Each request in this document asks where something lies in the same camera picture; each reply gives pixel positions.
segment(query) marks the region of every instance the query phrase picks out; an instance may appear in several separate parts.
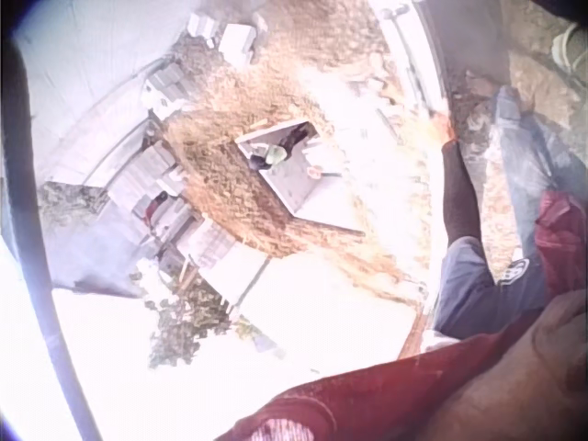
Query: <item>person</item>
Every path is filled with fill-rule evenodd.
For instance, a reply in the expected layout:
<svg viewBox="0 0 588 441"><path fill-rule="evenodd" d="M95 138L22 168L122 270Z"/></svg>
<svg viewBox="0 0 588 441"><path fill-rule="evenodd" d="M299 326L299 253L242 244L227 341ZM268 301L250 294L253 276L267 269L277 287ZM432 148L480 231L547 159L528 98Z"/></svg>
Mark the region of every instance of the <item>person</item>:
<svg viewBox="0 0 588 441"><path fill-rule="evenodd" d="M143 216L143 222L145 223L145 225L147 225L149 227L150 230L153 229L153 225L151 222L151 219L153 217L153 214L155 214L155 211L157 211L157 209L159 209L162 204L164 202L166 202L167 200L167 193L162 191L159 195L157 195L157 197L152 200L149 205L147 206L147 209L145 209L145 215Z"/></svg>
<svg viewBox="0 0 588 441"><path fill-rule="evenodd" d="M521 113L514 89L493 109L524 251L497 283L449 117L420 130L443 156L448 249L434 329L455 343L287 390L218 441L586 439L585 169Z"/></svg>
<svg viewBox="0 0 588 441"><path fill-rule="evenodd" d="M256 172L269 170L292 157L294 147L304 141L310 134L308 123L299 124L291 130L280 142L262 144L256 147L256 152L249 157L249 168Z"/></svg>

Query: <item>logo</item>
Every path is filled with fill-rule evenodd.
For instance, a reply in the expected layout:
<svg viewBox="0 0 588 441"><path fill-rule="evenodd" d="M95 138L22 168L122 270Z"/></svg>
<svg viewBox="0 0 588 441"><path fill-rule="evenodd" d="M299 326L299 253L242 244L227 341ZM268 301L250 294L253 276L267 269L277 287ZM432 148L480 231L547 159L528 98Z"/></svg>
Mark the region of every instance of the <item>logo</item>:
<svg viewBox="0 0 588 441"><path fill-rule="evenodd" d="M513 262L508 268L506 268L506 271L504 271L504 274L498 283L500 285L512 285L516 280L523 276L527 268L529 268L529 259Z"/></svg>

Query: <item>white wall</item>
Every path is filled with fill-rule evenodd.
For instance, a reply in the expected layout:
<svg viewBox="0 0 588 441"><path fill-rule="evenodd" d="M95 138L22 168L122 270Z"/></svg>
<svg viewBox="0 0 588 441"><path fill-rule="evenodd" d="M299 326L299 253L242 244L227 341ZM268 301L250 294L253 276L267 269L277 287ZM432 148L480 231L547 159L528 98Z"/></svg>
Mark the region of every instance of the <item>white wall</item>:
<svg viewBox="0 0 588 441"><path fill-rule="evenodd" d="M86 172L146 118L142 79L125 84L165 55L198 5L44 0L31 9L15 37L27 67L38 183L79 180L78 167Z"/></svg>

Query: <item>jeans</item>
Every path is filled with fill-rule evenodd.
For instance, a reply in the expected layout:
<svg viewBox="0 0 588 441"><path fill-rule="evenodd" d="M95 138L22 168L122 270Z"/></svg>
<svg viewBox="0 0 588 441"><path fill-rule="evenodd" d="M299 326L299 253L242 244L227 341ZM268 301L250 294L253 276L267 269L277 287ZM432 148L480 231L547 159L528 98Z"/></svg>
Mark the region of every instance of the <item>jeans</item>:
<svg viewBox="0 0 588 441"><path fill-rule="evenodd" d="M498 142L523 255L533 254L535 222L546 189L566 192L588 204L584 163L556 133L533 115L522 115L518 93L508 86L493 101L492 143Z"/></svg>

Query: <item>black cable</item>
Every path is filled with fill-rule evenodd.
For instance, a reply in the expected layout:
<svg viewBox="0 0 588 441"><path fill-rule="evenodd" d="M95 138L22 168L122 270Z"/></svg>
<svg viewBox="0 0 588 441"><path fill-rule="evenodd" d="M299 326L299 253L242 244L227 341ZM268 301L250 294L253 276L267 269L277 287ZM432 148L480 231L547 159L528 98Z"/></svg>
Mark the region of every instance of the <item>black cable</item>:
<svg viewBox="0 0 588 441"><path fill-rule="evenodd" d="M49 350L55 374L84 441L101 440L57 317L40 227L33 167L27 72L12 40L2 41L2 141L8 213L23 278Z"/></svg>

